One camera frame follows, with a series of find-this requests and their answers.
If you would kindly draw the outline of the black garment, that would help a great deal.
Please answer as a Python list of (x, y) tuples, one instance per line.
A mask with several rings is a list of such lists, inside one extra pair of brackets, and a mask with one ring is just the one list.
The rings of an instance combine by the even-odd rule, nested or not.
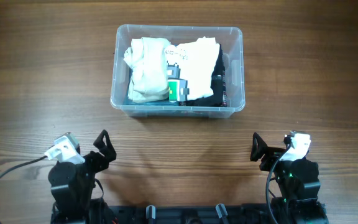
[(205, 107), (222, 107), (223, 100), (223, 85), (222, 85), (222, 72), (226, 71), (223, 61), (223, 50), (219, 46), (219, 55), (215, 64), (213, 73), (211, 74), (211, 89), (213, 95), (206, 98), (199, 98), (197, 100), (185, 101), (180, 103), (181, 106), (205, 106)]

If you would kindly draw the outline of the blue jeans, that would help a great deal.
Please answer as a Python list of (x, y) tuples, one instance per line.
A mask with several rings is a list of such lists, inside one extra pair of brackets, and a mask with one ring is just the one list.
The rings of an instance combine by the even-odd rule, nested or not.
[(132, 83), (132, 69), (129, 69), (129, 84), (127, 87), (125, 105), (149, 105), (149, 106), (179, 106), (180, 103), (171, 102), (168, 95), (143, 95), (134, 91), (134, 84)]

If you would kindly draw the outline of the cream garment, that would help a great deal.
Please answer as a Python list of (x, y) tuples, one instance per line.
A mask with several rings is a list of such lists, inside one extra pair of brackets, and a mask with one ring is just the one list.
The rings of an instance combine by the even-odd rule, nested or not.
[(124, 61), (132, 69), (134, 91), (143, 95), (168, 95), (167, 58), (170, 41), (164, 38), (132, 39)]

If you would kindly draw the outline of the white printed t-shirt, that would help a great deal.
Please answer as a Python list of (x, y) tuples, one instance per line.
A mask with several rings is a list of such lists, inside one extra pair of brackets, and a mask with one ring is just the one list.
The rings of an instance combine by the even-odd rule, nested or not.
[(214, 37), (165, 48), (169, 101), (184, 102), (213, 95), (211, 80), (219, 49)]

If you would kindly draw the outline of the plaid shirt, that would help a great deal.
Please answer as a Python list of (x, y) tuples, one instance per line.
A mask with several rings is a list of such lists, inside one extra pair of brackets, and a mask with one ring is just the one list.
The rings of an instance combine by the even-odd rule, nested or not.
[(223, 100), (222, 100), (222, 107), (227, 107), (227, 92), (226, 92), (226, 71), (223, 70), (222, 72), (222, 85), (223, 85)]

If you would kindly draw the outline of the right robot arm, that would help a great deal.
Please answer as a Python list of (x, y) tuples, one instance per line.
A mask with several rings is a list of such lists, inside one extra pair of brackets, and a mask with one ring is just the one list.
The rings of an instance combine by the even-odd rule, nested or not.
[(284, 148), (270, 147), (258, 133), (252, 136), (250, 160), (260, 161), (268, 172), (265, 184), (268, 223), (328, 223), (325, 207), (318, 201), (321, 183), (316, 162), (306, 158), (309, 134), (291, 131)]

